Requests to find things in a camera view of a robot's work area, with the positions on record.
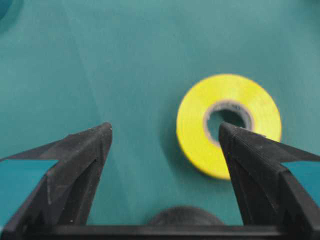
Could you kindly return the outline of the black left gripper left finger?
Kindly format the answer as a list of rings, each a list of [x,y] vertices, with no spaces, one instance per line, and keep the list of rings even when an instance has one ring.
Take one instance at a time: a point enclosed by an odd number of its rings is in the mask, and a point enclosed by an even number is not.
[[[112,145],[108,122],[0,160],[0,237],[84,225]]]

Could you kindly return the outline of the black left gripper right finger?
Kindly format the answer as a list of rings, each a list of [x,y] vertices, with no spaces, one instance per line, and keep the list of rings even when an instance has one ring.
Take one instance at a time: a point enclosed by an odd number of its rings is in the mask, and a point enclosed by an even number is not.
[[[318,155],[230,123],[218,139],[243,221],[231,239],[319,239]]]

